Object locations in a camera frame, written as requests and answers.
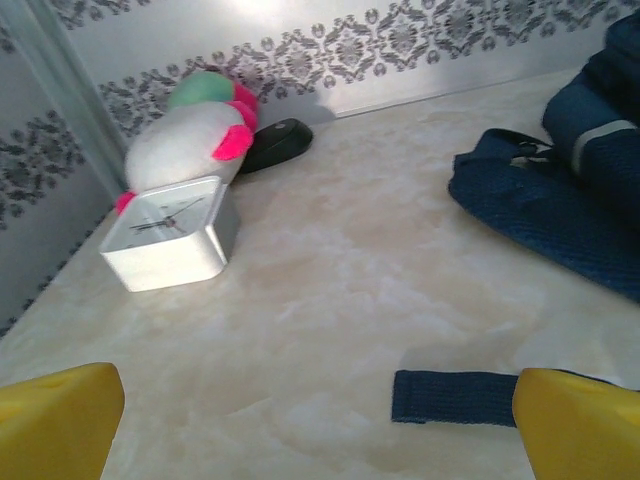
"marble countertop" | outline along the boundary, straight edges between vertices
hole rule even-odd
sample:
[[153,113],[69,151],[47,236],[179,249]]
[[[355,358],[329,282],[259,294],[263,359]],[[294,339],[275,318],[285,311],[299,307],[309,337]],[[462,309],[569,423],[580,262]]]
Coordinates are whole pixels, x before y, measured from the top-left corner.
[[390,422],[400,368],[568,368],[640,388],[640,310],[466,215],[456,153],[543,135],[573,72],[315,128],[235,184],[219,277],[128,293],[98,253],[114,216],[0,342],[0,385],[113,362],[126,408],[104,480],[531,480],[515,429]]

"white stripe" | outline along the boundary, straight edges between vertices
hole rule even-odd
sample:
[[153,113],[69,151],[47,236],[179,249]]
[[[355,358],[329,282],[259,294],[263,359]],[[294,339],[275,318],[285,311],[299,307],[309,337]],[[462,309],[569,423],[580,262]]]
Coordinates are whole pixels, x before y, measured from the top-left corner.
[[571,159],[571,168],[576,174],[580,174],[580,163],[582,161],[582,152],[584,147],[587,146],[594,138],[604,137],[621,130],[637,130],[638,127],[627,120],[616,120],[615,122],[601,125],[594,129],[584,132],[578,137],[576,143],[573,145],[573,156]]

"clock face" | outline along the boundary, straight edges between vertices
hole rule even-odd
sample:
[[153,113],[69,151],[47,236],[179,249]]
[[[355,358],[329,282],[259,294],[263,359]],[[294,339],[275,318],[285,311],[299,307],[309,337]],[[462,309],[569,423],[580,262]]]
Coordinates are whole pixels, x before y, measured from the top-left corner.
[[176,240],[204,226],[218,198],[217,183],[201,182],[136,197],[119,219],[109,250]]

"pink ear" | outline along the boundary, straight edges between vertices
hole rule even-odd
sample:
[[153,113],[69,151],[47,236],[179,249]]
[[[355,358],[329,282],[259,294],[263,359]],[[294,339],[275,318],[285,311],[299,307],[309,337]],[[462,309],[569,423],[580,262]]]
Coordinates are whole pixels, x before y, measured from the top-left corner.
[[122,212],[124,212],[124,209],[127,208],[127,205],[129,205],[129,202],[133,200],[135,196],[136,194],[133,192],[125,192],[120,195],[116,201],[116,212],[118,212],[118,215],[121,215]]
[[240,85],[239,83],[234,82],[233,99],[244,103],[254,112],[258,111],[258,99],[253,93],[251,93],[251,90],[249,90],[244,85]]
[[253,132],[246,125],[229,127],[222,143],[211,154],[214,160],[228,162],[247,153],[253,143]]
[[233,108],[238,110],[244,119],[244,124],[249,127],[252,132],[256,131],[258,128],[258,117],[253,110],[239,100],[227,102],[227,105],[231,105]]

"patterned wall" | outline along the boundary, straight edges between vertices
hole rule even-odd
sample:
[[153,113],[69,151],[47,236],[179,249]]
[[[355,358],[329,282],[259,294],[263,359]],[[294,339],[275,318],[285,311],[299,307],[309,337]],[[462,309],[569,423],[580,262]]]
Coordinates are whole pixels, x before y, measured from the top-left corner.
[[[171,3],[50,1],[72,39],[76,38],[73,32],[115,16],[136,12],[142,18],[143,9],[151,17],[156,13],[154,6]],[[183,1],[174,0],[176,9]],[[309,16],[302,11],[308,4],[301,3],[301,19]],[[442,71],[438,67],[447,61],[472,56],[479,59],[483,54],[531,41],[545,48],[545,39],[584,31],[593,25],[599,28],[594,32],[599,38],[603,25],[638,6],[640,0],[403,0],[347,14],[333,23],[310,23],[304,29],[267,36],[259,42],[203,51],[201,56],[167,59],[166,64],[155,68],[144,69],[140,62],[140,70],[125,78],[104,81],[100,74],[94,78],[121,131],[132,137],[162,115],[173,86],[195,69],[220,71],[239,79],[258,94],[263,104],[268,104],[415,69],[423,69],[429,75],[430,71]],[[140,26],[140,31],[145,31],[144,21]],[[206,36],[206,32],[197,33]],[[158,41],[162,44],[160,34]],[[573,47],[567,43],[565,48]],[[104,54],[96,52],[95,57]],[[91,68],[91,59],[85,61]]]
[[0,338],[110,208],[65,120],[0,27]]

